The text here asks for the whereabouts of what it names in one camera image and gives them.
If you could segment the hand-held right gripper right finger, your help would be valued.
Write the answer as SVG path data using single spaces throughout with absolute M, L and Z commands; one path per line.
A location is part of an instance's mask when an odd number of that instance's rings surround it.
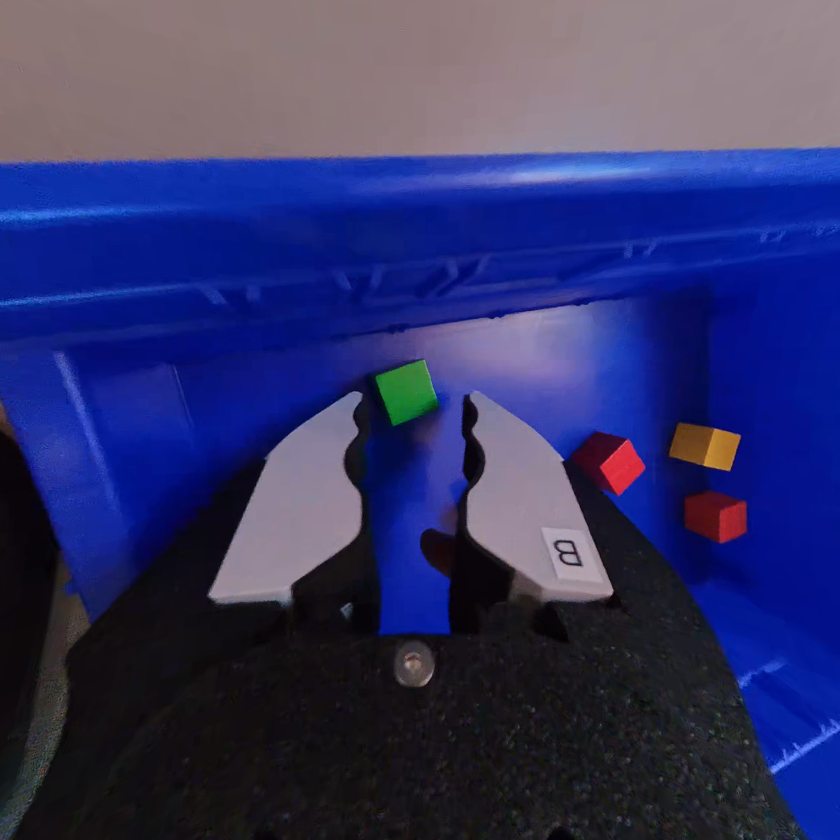
M 476 634 L 510 603 L 607 606 L 614 586 L 564 458 L 534 428 L 481 392 L 463 402 L 466 488 L 458 502 L 449 588 L 454 634 Z

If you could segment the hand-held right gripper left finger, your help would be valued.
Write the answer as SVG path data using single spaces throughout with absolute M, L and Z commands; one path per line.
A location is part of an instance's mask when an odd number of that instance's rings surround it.
M 269 452 L 212 602 L 272 602 L 299 628 L 379 632 L 382 588 L 362 487 L 370 431 L 364 394 L 349 392 Z

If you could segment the red cube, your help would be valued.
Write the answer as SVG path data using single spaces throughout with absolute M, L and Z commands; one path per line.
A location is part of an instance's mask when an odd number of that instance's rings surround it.
M 628 438 L 604 432 L 593 432 L 570 461 L 599 490 L 614 496 L 621 496 L 646 469 Z
M 748 532 L 748 503 L 714 490 L 704 490 L 684 499 L 687 531 L 714 543 L 738 539 Z

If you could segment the green cube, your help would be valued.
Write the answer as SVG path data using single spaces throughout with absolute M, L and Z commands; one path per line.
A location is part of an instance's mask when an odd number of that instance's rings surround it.
M 438 409 L 438 396 L 425 360 L 415 360 L 376 374 L 373 382 L 394 427 Z

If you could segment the blue plastic bin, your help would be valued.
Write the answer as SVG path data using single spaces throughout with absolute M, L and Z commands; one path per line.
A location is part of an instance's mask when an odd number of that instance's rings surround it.
M 19 838 L 838 838 L 837 150 L 2 164 L 1 208 L 2 405 L 89 620 Z M 215 604 L 349 392 L 379 632 Z M 609 605 L 451 631 L 470 392 L 563 457 Z M 745 535 L 686 530 L 704 490 Z

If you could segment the person's right hand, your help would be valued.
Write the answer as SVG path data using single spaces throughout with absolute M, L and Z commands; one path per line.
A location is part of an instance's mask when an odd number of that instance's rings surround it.
M 421 535 L 420 546 L 426 562 L 451 580 L 459 558 L 458 536 L 428 528 Z

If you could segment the yellow cube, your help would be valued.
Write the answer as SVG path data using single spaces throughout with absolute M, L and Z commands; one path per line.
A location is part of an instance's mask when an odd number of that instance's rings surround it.
M 678 423 L 668 456 L 708 469 L 730 471 L 742 436 L 719 428 Z

